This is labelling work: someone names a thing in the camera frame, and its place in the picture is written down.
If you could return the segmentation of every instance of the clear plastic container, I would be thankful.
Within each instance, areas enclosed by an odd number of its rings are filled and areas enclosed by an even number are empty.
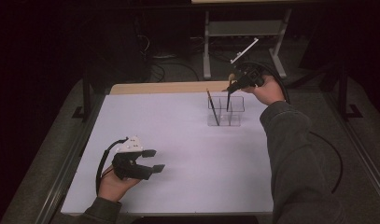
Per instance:
[[[208,126],[235,126],[241,125],[241,118],[245,112],[243,96],[231,96],[228,102],[227,96],[212,96],[213,106],[208,100]]]

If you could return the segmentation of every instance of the table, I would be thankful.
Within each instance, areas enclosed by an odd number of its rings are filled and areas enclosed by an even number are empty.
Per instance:
[[[265,105],[243,96],[240,127],[209,127],[208,88],[213,96],[227,81],[116,85],[107,95],[86,145],[62,212],[81,214],[94,200],[94,178],[104,150],[137,134],[154,158],[165,164],[160,174],[143,180],[124,196],[121,212],[134,216],[242,215],[273,209],[266,136],[259,116]],[[107,167],[114,156],[110,152]]]

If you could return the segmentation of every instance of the gray sleeve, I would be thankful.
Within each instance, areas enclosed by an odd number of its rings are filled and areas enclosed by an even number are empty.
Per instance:
[[[269,105],[260,117],[267,135],[274,223],[345,223],[308,141],[310,119],[286,102]]]
[[[77,217],[75,224],[113,224],[120,213],[121,203],[113,203],[103,198],[96,198],[84,214]]]

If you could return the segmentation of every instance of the hand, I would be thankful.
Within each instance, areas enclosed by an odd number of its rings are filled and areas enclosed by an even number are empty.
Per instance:
[[[273,76],[263,75],[264,84],[261,87],[246,87],[242,91],[253,93],[259,101],[265,105],[271,105],[276,101],[285,101],[282,89]]]
[[[102,182],[100,183],[98,197],[107,199],[111,202],[119,201],[123,195],[140,182],[140,179],[119,179],[113,171],[113,166],[110,165],[102,174]]]

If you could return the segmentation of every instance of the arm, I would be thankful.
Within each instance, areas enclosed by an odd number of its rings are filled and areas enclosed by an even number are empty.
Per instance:
[[[139,183],[140,180],[121,180],[114,172],[111,172],[112,169],[112,166],[110,166],[104,171],[98,197],[84,214],[75,219],[75,224],[116,223],[120,208],[122,207],[119,200],[128,189]]]
[[[260,116],[267,135],[274,199],[273,223],[345,223],[345,212],[331,194],[308,141],[310,119],[284,101],[274,78],[267,76],[250,92],[268,105]]]

